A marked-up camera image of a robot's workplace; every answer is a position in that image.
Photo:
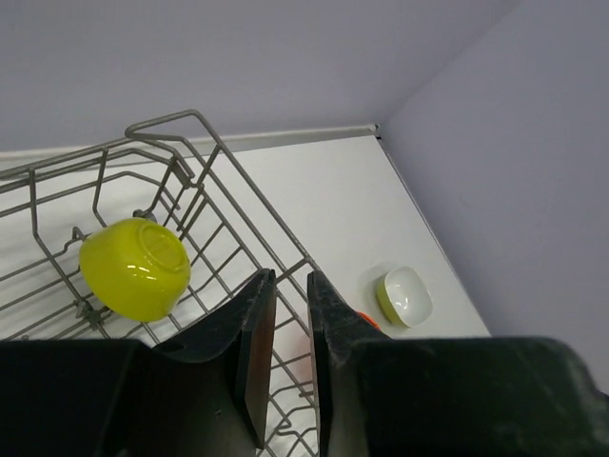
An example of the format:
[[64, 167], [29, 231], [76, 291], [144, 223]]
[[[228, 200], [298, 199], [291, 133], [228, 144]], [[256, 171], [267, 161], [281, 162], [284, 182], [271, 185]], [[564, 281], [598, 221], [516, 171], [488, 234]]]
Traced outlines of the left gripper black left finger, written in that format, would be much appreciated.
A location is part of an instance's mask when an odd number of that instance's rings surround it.
[[1, 346], [5, 456], [252, 456], [265, 440], [276, 275], [164, 343]]

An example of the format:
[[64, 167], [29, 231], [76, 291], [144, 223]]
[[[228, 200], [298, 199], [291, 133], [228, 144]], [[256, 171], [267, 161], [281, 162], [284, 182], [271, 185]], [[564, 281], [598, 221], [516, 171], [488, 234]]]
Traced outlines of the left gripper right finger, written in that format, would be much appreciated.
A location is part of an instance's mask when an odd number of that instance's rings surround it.
[[319, 271], [307, 302], [323, 456], [607, 454], [607, 397], [563, 342], [393, 339]]

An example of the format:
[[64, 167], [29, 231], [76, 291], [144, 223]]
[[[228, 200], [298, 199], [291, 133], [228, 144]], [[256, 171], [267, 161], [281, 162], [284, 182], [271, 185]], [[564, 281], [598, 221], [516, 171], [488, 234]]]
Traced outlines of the lime green bowl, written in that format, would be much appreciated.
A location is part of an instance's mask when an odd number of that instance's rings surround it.
[[168, 317], [191, 276], [187, 251], [178, 237], [136, 217], [91, 234], [80, 247], [79, 267], [104, 306], [144, 323]]

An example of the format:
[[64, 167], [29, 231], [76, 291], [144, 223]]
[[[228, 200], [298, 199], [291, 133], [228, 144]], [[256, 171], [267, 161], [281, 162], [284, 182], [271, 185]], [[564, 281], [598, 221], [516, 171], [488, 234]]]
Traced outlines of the grey wire dish rack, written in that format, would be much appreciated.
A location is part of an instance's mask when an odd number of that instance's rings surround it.
[[[104, 306], [85, 282], [84, 241], [136, 217], [172, 231], [190, 282], [168, 317], [144, 323]], [[306, 277], [315, 261], [198, 111], [134, 124], [106, 143], [1, 162], [1, 346], [136, 339], [158, 346], [276, 275], [265, 440], [252, 456], [315, 456]]]

